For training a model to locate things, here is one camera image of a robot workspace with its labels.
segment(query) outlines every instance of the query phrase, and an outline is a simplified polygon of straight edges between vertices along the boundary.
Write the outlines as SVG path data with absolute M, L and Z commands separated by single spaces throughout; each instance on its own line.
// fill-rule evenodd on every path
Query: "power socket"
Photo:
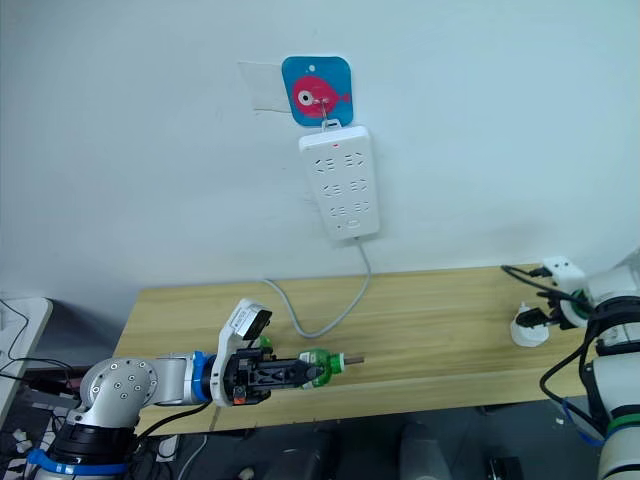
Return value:
M 298 143 L 329 236 L 360 237 L 380 229 L 371 138 L 365 127 L 306 135 Z

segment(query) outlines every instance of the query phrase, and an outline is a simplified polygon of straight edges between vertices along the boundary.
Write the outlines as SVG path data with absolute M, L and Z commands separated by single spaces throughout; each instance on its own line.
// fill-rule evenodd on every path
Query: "white desk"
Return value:
M 47 324 L 47 320 L 49 320 L 53 305 L 46 298 L 21 298 L 4 301 L 29 319 L 29 325 L 20 334 L 20 338 L 18 338 L 11 351 L 11 355 L 13 358 L 31 356 Z M 10 361 L 8 357 L 9 347 L 24 322 L 25 320 L 21 316 L 0 303 L 0 367 Z M 21 377 L 27 368 L 26 363 L 14 362 L 4 369 L 2 373 Z M 17 380 L 0 377 L 0 425 L 4 423 L 13 396 L 18 389 L 18 383 Z

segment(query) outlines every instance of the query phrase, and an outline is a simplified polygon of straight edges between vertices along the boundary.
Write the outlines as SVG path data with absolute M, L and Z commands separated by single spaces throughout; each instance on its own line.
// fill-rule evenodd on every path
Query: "fish eye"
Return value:
M 309 106 L 313 103 L 313 95 L 309 90 L 301 90 L 298 93 L 298 101 L 304 106 Z

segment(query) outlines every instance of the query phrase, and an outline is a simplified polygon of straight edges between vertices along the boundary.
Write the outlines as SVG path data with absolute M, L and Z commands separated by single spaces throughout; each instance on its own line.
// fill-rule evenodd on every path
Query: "blue ring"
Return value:
M 63 473 L 65 475 L 118 475 L 127 471 L 126 463 L 114 463 L 110 465 L 67 465 L 58 463 L 47 457 L 44 450 L 32 450 L 27 456 L 29 463 L 38 465 L 47 472 Z
M 193 377 L 191 379 L 191 390 L 193 390 L 193 394 L 202 403 L 206 403 L 210 400 L 202 390 L 202 375 L 204 373 L 204 366 L 211 357 L 215 358 L 215 355 L 205 355 L 198 350 L 193 352 Z

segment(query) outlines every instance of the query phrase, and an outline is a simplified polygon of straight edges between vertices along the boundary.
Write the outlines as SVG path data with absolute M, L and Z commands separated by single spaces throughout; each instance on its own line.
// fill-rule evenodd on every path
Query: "pink fish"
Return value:
M 300 77 L 293 86 L 293 100 L 298 110 L 307 117 L 322 118 L 322 103 L 327 113 L 331 112 L 338 102 L 350 102 L 351 95 L 338 95 L 326 80 L 314 75 Z

